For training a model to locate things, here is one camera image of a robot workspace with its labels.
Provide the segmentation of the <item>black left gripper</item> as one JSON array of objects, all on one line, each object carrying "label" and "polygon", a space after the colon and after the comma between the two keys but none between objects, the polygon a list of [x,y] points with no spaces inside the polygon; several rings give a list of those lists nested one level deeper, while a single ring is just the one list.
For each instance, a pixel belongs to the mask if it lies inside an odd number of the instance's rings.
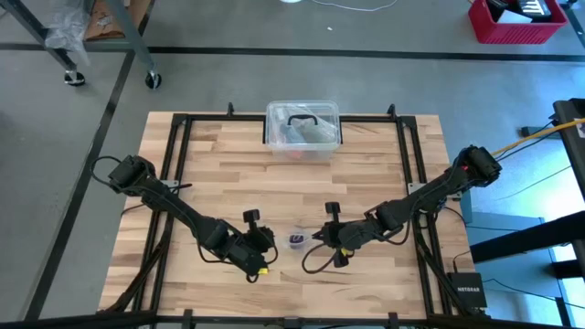
[{"label": "black left gripper", "polygon": [[268,268],[278,259],[278,248],[273,231],[258,226],[261,214],[258,209],[244,211],[243,220],[249,225],[246,232],[230,226],[230,245],[227,258],[246,273],[247,278],[259,278],[259,269]]}]

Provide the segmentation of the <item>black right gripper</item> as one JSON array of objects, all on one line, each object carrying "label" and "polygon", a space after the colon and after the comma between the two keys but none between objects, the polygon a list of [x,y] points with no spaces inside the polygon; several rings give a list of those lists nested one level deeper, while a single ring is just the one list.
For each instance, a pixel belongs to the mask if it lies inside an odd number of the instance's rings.
[{"label": "black right gripper", "polygon": [[333,254],[333,263],[335,268],[343,268],[349,264],[349,257],[341,253],[341,248],[350,251],[360,249],[366,243],[365,235],[367,233],[368,222],[365,219],[341,222],[339,214],[341,213],[338,202],[326,202],[324,204],[325,212],[331,217],[321,230],[312,235],[313,239],[321,239],[316,244],[317,248],[327,246],[335,250]]}]

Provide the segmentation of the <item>dark blue roll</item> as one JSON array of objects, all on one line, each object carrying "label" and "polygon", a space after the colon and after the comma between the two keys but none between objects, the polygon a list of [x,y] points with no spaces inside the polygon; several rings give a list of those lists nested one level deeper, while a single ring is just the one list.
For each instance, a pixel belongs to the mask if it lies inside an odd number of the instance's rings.
[{"label": "dark blue roll", "polygon": [[283,144],[304,144],[303,135],[292,125],[283,124],[280,128]]}]

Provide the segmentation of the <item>grey wrapped item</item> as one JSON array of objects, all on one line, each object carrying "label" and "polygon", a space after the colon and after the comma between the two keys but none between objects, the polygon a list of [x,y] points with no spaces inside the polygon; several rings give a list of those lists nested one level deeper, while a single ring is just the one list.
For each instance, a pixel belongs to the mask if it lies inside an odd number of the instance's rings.
[{"label": "grey wrapped item", "polygon": [[302,136],[307,143],[335,143],[337,141],[336,128],[323,128],[316,125],[302,128]]}]

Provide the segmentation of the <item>clear plastic storage bin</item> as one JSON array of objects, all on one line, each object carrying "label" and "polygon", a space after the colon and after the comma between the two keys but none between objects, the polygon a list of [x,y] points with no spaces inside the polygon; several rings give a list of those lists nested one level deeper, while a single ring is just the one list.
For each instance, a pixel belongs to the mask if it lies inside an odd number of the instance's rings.
[{"label": "clear plastic storage bin", "polygon": [[[328,161],[342,143],[341,124],[337,104],[333,101],[273,101],[266,109],[265,144],[272,154],[282,160],[293,160],[289,151],[306,151],[303,161]],[[294,126],[300,133],[306,126],[336,128],[335,143],[283,144],[280,128]]]}]

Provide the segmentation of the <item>black metal beam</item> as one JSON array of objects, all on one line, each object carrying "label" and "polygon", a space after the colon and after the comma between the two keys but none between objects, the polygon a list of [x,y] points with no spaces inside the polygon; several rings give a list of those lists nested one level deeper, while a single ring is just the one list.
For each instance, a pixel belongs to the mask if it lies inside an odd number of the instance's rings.
[{"label": "black metal beam", "polygon": [[564,243],[574,245],[578,264],[585,270],[585,210],[474,244],[470,251],[479,263]]}]

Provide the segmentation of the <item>grey metal wheeled cart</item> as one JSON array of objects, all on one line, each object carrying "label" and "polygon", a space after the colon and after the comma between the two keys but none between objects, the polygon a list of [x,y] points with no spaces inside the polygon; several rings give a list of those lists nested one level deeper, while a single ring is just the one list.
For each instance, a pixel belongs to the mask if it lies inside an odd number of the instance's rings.
[{"label": "grey metal wheeled cart", "polygon": [[[116,0],[106,1],[117,22],[122,27],[125,37],[93,41],[98,42],[99,50],[131,49],[146,67],[146,86],[151,90],[159,88],[162,83],[161,75],[156,68],[156,63],[150,54],[150,50],[142,38],[146,18],[149,15],[154,0],[151,0],[151,4],[139,28],[136,28],[133,25],[133,22],[120,2],[117,2]],[[48,33],[48,25],[40,22],[29,8],[25,6],[22,0],[0,0],[0,16],[3,14],[9,14],[15,18],[20,26],[22,26],[27,33],[36,40],[37,46],[41,50],[47,51],[47,53],[58,62],[58,64],[65,70],[64,82],[67,85],[78,87],[85,84],[85,77],[78,72],[77,64],[69,56],[69,50],[48,48],[45,45],[44,41]]]}]

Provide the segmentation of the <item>brown cardboard box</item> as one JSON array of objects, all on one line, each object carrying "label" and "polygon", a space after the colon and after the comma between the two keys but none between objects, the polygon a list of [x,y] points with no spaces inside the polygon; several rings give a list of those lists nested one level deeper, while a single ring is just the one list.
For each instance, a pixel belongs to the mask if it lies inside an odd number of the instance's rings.
[{"label": "brown cardboard box", "polygon": [[[116,0],[120,2],[133,25],[139,28],[151,4],[151,0]],[[106,0],[95,0],[90,11],[90,22],[85,34],[86,41],[123,38],[122,27],[117,22]]]}]

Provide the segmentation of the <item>black desk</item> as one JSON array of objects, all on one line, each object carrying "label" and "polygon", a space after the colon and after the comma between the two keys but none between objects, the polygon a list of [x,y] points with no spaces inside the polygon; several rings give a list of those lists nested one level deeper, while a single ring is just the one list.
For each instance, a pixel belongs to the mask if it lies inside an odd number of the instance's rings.
[{"label": "black desk", "polygon": [[[585,203],[585,99],[555,101],[553,108],[558,120],[557,128],[561,124],[574,123],[574,126],[563,128],[559,133]],[[577,218],[579,235],[571,245],[577,257],[580,276],[585,281],[585,209],[577,214]]]}]

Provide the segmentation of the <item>red plastic basket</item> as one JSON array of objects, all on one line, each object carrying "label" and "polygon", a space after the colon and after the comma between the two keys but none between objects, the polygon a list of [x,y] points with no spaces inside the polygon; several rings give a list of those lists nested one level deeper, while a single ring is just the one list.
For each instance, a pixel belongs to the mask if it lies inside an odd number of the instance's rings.
[{"label": "red plastic basket", "polygon": [[544,0],[551,11],[551,21],[544,23],[496,23],[486,0],[473,0],[468,16],[476,39],[482,44],[540,45],[545,44],[568,22],[557,0]]}]

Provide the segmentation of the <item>crumpled clear plastic wrap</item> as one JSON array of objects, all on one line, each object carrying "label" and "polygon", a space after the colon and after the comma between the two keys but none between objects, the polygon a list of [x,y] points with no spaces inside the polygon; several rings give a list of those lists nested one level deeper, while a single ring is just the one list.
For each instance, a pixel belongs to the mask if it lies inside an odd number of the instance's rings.
[{"label": "crumpled clear plastic wrap", "polygon": [[77,53],[85,65],[90,59],[84,46],[95,0],[49,0],[51,15],[45,45]]}]

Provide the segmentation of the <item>white paper sheet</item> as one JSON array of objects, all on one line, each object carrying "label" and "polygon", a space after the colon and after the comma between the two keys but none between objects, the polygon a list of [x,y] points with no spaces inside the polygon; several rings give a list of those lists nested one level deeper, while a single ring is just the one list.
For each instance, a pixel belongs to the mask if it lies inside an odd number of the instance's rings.
[{"label": "white paper sheet", "polygon": [[497,24],[526,24],[531,22],[532,19],[530,17],[520,15],[510,10],[503,10],[496,21]]}]

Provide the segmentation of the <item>black device with keys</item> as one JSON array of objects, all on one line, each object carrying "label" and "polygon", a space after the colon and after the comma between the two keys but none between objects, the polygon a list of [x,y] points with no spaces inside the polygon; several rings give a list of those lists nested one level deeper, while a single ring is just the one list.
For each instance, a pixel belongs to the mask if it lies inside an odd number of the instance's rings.
[{"label": "black device with keys", "polygon": [[546,0],[517,0],[519,13],[532,19],[550,19],[552,12]]}]

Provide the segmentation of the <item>black Netgear network switch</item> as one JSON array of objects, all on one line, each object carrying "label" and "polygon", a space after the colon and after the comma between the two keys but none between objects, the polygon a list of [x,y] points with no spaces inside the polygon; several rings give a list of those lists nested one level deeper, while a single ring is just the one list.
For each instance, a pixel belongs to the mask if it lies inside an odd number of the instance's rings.
[{"label": "black Netgear network switch", "polygon": [[470,308],[486,308],[483,281],[480,273],[477,272],[449,272],[453,288],[466,306]]}]

